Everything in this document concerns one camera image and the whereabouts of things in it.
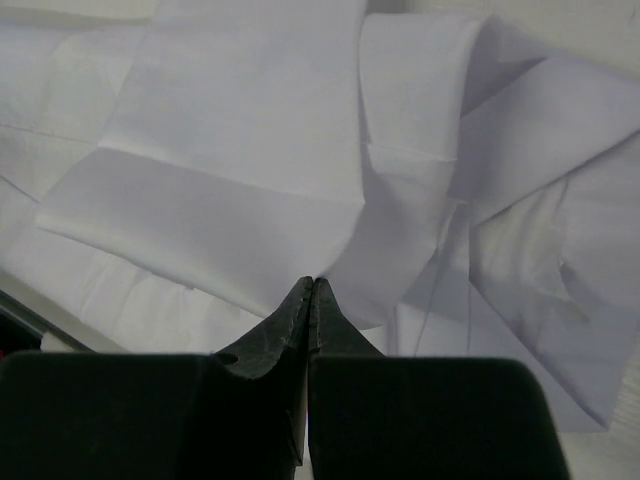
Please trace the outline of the white long sleeve shirt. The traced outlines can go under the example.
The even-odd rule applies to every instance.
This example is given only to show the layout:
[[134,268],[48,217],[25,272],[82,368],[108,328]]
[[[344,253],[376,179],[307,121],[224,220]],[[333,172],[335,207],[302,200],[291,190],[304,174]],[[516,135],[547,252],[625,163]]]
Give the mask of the white long sleeve shirt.
[[367,1],[5,1],[1,284],[216,350],[302,276],[383,352],[526,364],[608,427],[639,320],[639,81]]

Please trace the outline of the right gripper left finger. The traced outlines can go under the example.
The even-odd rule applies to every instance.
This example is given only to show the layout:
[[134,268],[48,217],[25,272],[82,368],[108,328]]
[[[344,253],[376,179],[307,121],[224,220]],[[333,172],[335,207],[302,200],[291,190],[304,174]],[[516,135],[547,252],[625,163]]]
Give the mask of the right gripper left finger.
[[2,477],[293,478],[312,286],[299,279],[271,315],[208,355],[9,356]]

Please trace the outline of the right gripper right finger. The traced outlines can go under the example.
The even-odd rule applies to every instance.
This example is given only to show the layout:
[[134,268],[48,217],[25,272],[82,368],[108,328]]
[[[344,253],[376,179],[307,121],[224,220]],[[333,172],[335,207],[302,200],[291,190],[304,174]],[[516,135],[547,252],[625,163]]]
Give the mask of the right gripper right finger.
[[520,362],[389,357],[328,281],[309,312],[308,427],[317,479],[566,479],[543,391]]

